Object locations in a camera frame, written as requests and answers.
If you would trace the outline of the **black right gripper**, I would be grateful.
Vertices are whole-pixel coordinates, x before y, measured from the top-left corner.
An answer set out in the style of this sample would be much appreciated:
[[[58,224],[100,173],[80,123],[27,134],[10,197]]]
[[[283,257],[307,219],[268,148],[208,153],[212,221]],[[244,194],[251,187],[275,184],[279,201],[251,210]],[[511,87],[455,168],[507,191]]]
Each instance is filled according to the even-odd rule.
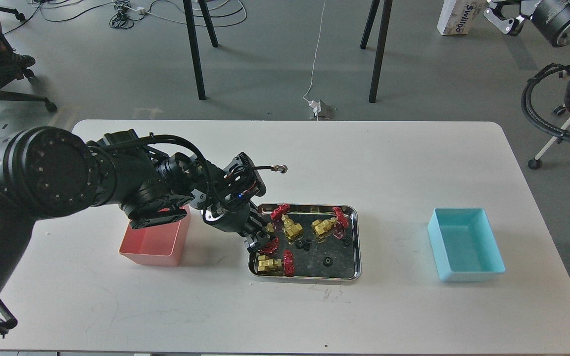
[[[487,0],[484,17],[503,34],[518,36],[526,20],[531,19],[536,29],[552,47],[570,44],[570,0],[542,0],[535,8],[535,0]],[[506,6],[518,6],[518,14],[507,17]]]

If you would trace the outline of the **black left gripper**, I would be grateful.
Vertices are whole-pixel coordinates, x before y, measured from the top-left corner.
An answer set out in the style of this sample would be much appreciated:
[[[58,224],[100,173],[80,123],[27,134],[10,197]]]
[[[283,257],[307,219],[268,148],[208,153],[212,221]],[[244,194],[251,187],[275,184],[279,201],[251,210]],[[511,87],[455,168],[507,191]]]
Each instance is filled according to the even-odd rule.
[[[258,252],[268,237],[274,237],[268,224],[251,199],[263,196],[266,186],[254,162],[245,152],[237,154],[226,166],[203,164],[205,196],[201,218],[209,226],[224,232],[243,234],[249,253]]]

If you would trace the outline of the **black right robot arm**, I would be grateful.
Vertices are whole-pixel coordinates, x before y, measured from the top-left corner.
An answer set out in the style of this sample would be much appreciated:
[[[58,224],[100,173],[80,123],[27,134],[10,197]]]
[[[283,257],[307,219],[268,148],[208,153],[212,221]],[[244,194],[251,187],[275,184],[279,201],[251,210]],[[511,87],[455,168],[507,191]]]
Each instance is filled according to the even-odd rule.
[[[506,35],[517,36],[525,22],[530,21],[552,47],[570,45],[570,0],[489,0],[483,14]],[[531,101],[536,84],[559,72],[570,78],[570,65],[551,63],[528,79],[521,96],[521,108],[525,117],[537,129],[559,141],[570,142],[570,131],[544,120],[535,111]],[[564,92],[563,108],[570,113],[570,80]]]

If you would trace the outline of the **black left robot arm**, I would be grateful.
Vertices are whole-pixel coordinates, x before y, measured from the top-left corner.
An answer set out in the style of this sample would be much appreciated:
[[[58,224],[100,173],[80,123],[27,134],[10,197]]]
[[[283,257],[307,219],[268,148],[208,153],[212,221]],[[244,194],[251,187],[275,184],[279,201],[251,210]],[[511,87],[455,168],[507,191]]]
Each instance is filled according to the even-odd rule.
[[[131,228],[178,222],[187,204],[204,223],[239,234],[249,252],[275,239],[252,202],[265,184],[246,153],[224,169],[176,135],[134,130],[97,142],[42,127],[0,139],[0,292],[23,256],[35,223],[116,204]],[[0,302],[0,334],[17,325]]]

